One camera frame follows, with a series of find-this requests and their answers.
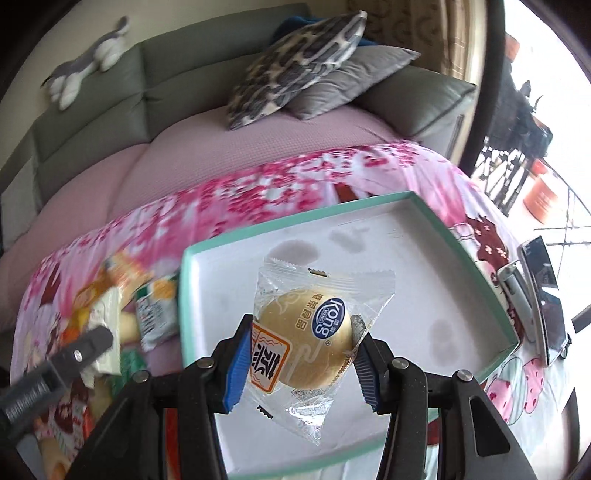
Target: curtain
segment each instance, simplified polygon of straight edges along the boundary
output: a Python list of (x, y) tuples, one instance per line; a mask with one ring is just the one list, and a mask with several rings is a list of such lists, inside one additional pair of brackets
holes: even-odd
[(365, 10), (365, 36), (421, 53), (417, 67), (464, 79), (469, 35), (469, 0), (348, 0)]

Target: blue cloth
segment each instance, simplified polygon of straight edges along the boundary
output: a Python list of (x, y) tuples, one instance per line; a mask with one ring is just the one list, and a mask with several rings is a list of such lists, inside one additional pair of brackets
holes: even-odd
[[(271, 45), (273, 45), (277, 40), (285, 37), (286, 35), (289, 35), (291, 32), (296, 31), (298, 28), (305, 27), (307, 25), (312, 25), (313, 23), (319, 22), (320, 20), (323, 19), (314, 17), (289, 17), (281, 25), (279, 25), (279, 27), (277, 27), (277, 30), (275, 30), (275, 33), (273, 33), (273, 36), (271, 37)], [(358, 46), (364, 47), (367, 45), (377, 45), (377, 43), (368, 40), (367, 38), (362, 38)]]

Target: gray stain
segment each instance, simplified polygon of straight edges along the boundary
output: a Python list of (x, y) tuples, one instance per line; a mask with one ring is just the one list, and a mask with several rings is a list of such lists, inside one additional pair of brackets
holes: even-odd
[(303, 240), (288, 240), (277, 245), (269, 252), (269, 257), (294, 265), (309, 265), (318, 260), (319, 256), (318, 249), (313, 244)]
[(366, 249), (365, 240), (361, 235), (366, 231), (367, 229), (354, 229), (352, 233), (332, 231), (329, 238), (350, 254), (360, 254)]
[(445, 320), (438, 320), (430, 326), (429, 344), (433, 359), (440, 365), (453, 364), (459, 357), (452, 326)]

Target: blue gripper pad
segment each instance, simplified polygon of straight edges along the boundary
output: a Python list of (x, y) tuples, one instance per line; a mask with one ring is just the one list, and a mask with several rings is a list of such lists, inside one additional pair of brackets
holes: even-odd
[(236, 349), (236, 354), (228, 368), (226, 377), (226, 394), (223, 397), (223, 405), (226, 411), (230, 412), (240, 401), (248, 369), (251, 366), (251, 329), (248, 329)]
[(355, 366), (357, 380), (359, 380), (365, 403), (371, 405), (372, 409), (377, 411), (381, 403), (378, 373), (372, 365), (367, 350), (363, 345), (360, 346), (353, 365)]

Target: black tablet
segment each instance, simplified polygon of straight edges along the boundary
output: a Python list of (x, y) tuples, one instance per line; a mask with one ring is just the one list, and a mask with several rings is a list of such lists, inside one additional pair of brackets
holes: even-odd
[(528, 278), (540, 357), (551, 365), (568, 344), (556, 275), (542, 237), (520, 246), (519, 260)]

